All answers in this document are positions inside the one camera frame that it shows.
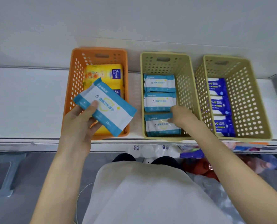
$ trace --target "plastic basket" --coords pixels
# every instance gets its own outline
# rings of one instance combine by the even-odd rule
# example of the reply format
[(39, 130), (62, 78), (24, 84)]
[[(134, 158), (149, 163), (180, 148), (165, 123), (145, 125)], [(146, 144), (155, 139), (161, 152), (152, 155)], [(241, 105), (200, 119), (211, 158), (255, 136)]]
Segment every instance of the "plastic basket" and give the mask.
[[(124, 72), (125, 101), (129, 102), (128, 93), (128, 60), (125, 49), (82, 47), (72, 50), (69, 77), (67, 84), (66, 100), (64, 106), (65, 116), (74, 106), (74, 97), (83, 91), (83, 71), (89, 64), (121, 64)], [(130, 133), (130, 125), (125, 128), (119, 137)], [(94, 135), (92, 140), (102, 140), (113, 135)]]
[(171, 142), (191, 140), (191, 136), (183, 129), (181, 130), (181, 135), (171, 135), (169, 137), (148, 137), (146, 133), (146, 122), (144, 120), (144, 115), (152, 114), (152, 112), (147, 113), (144, 110), (144, 74), (174, 74), (176, 81), (177, 104), (191, 109), (198, 119), (201, 119), (200, 107), (196, 94), (195, 78), (193, 75), (193, 68), (190, 57), (185, 53), (143, 52), (140, 55), (140, 78), (143, 113), (143, 137), (151, 140), (166, 140)]
[[(195, 71), (196, 87), (203, 122), (221, 139), (242, 142), (272, 138), (260, 91), (249, 60), (220, 55), (205, 55)], [(236, 137), (216, 134), (208, 77), (225, 78)]]

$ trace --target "olive green plastic basket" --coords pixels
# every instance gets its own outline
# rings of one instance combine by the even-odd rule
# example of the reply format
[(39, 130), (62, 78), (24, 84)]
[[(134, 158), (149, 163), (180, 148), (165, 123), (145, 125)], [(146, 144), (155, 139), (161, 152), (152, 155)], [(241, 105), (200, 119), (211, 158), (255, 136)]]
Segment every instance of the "olive green plastic basket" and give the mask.
[[(221, 139), (242, 142), (272, 138), (260, 91), (249, 60), (221, 55), (204, 55), (195, 71), (201, 116), (208, 128)], [(209, 78), (225, 78), (236, 137), (216, 134), (208, 85)]]
[(200, 106), (196, 93), (196, 84), (190, 57), (185, 53), (143, 52), (140, 55), (140, 78), (144, 138), (152, 140), (166, 140), (171, 142), (192, 140), (191, 136), (188, 135), (183, 129), (181, 129), (181, 135), (171, 135), (169, 137), (148, 137), (146, 133), (146, 122), (144, 115), (154, 113), (147, 113), (144, 110), (144, 74), (174, 74), (176, 82), (177, 104), (191, 109), (198, 119), (201, 119)]

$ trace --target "hand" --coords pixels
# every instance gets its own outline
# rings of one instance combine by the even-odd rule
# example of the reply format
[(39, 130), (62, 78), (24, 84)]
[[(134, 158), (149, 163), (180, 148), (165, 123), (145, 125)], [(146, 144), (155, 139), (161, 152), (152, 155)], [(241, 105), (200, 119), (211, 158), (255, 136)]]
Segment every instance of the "hand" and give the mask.
[(63, 130), (59, 140), (58, 153), (67, 156), (81, 156), (86, 158), (91, 150), (91, 138), (102, 126), (100, 122), (90, 128), (96, 121), (92, 114), (98, 107), (98, 101), (91, 105), (80, 115), (82, 108), (76, 106), (64, 117)]
[(171, 107), (171, 112), (173, 118), (167, 121), (184, 129), (189, 135), (198, 125), (202, 124), (202, 121), (198, 120), (192, 111), (184, 106), (174, 105)]

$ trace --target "blue and white wipes package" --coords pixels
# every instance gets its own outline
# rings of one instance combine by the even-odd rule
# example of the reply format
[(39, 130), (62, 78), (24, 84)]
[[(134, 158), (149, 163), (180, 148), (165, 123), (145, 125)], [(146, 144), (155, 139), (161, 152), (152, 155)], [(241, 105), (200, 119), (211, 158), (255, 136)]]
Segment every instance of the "blue and white wipes package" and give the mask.
[(145, 92), (146, 112), (169, 112), (174, 105), (176, 105), (176, 93)]
[(209, 92), (211, 95), (227, 96), (225, 79), (208, 78)]
[(213, 116), (215, 129), (219, 136), (235, 137), (232, 116)]
[(146, 75), (144, 74), (145, 92), (176, 92), (174, 75)]
[(145, 115), (146, 132), (149, 137), (181, 134), (181, 129), (173, 123), (167, 122), (172, 113)]
[(227, 116), (232, 114), (228, 97), (210, 95), (210, 98), (213, 114)]
[(102, 82), (101, 78), (74, 98), (74, 102), (84, 110), (94, 100), (97, 100), (99, 104), (92, 116), (103, 124), (114, 137), (124, 130), (137, 111)]

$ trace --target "person's right arm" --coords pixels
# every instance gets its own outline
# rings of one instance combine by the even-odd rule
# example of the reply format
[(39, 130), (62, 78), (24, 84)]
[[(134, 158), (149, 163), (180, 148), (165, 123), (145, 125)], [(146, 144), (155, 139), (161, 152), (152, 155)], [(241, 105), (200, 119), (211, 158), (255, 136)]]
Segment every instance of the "person's right arm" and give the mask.
[(186, 107), (173, 106), (169, 122), (198, 143), (247, 224), (277, 224), (277, 192), (252, 171)]

